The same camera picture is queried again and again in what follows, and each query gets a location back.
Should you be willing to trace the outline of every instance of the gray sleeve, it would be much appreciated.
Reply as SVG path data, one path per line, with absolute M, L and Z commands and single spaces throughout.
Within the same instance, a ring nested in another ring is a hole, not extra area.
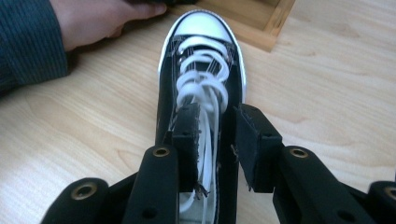
M 0 0 L 0 93 L 67 75 L 49 0 Z

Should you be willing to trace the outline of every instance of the white shoelace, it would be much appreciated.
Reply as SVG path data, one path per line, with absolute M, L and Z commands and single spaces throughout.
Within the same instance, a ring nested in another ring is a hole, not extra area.
M 180 62 L 180 77 L 177 79 L 177 111 L 186 103 L 198 103 L 200 105 L 198 181 L 206 191 L 210 191 L 210 194 L 216 200 L 219 115 L 224 113 L 228 104 L 228 92 L 223 83 L 230 73 L 226 62 L 229 56 L 223 44 L 203 36 L 192 36 L 184 40 L 178 47 L 178 53 L 181 54 L 183 50 L 194 46 L 208 46 L 209 48 L 195 50 L 192 55 Z M 213 62 L 220 65 L 216 74 L 210 71 L 213 69 L 211 66 Z M 209 66 L 206 71 L 195 69 L 187 71 L 190 68 L 189 66 L 194 63 L 208 63 Z M 196 191 L 193 192 L 190 198 L 180 205 L 180 213 L 191 208 L 194 199 L 197 197 L 196 193 Z M 206 223 L 208 201 L 206 197 L 202 198 L 204 200 L 202 223 Z M 213 222 L 214 217 L 215 212 L 213 212 L 210 222 Z

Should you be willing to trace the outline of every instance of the shoe tongue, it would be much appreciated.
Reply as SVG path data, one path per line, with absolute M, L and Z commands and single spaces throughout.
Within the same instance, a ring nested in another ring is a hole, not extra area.
M 189 72 L 191 70 L 195 70 L 198 72 L 209 72 L 215 76 L 220 70 L 220 65 L 215 60 L 213 60 L 211 63 L 195 62 L 191 63 L 188 66 L 186 72 Z

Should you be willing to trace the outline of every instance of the light wood surface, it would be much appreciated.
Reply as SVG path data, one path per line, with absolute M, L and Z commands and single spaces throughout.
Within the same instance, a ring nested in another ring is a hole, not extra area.
M 195 5 L 178 5 L 172 12 L 182 15 L 203 8 L 218 13 L 240 40 L 259 49 L 271 51 L 289 16 L 295 0 L 200 0 Z
M 177 19 L 131 23 L 78 51 L 69 77 L 0 99 L 0 223 L 38 223 L 71 182 L 112 185 L 154 143 L 157 64 Z M 394 180 L 396 2 L 297 0 L 271 53 L 240 42 L 247 103 L 286 145 L 313 150 L 342 182 L 366 191 Z M 271 195 L 239 177 L 237 223 L 277 223 Z

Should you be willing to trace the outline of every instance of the wooden box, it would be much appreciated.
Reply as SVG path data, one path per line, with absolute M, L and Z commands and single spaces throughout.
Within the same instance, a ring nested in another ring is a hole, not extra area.
M 172 7 L 171 12 L 181 15 L 196 8 L 213 11 L 226 20 L 238 40 L 271 51 L 294 1 L 198 0 L 194 6 Z

